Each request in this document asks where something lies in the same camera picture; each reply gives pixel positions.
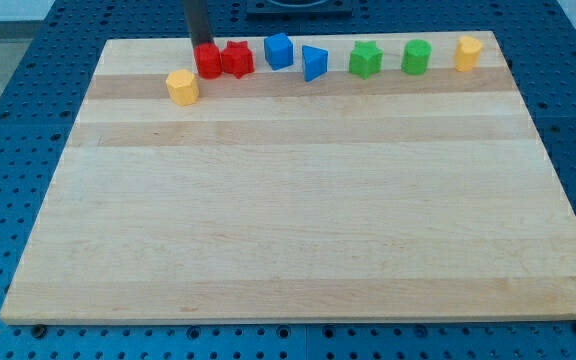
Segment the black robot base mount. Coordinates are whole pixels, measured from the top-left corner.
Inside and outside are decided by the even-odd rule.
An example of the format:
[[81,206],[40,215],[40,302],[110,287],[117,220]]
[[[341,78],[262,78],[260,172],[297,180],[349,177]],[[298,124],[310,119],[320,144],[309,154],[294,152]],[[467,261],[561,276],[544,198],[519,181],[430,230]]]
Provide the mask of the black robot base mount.
[[347,15],[354,0],[247,0],[249,16],[266,15]]

